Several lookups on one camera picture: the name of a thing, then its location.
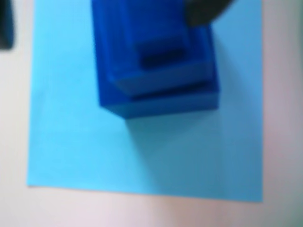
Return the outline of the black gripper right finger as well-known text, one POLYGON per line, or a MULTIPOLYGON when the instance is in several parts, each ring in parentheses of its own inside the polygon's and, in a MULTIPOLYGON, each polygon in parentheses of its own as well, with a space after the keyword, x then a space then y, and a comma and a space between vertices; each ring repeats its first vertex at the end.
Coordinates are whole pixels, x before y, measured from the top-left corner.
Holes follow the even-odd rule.
POLYGON ((189 26, 209 24, 217 19, 233 0, 185 0, 185 18, 189 26))

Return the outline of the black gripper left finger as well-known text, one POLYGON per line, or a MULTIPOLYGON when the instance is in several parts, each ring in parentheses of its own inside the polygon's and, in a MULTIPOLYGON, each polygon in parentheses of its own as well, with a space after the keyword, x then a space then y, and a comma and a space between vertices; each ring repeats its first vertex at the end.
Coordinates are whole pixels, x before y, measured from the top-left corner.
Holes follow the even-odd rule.
POLYGON ((0 0, 0 49, 10 50, 14 46, 14 10, 11 0, 0 0))

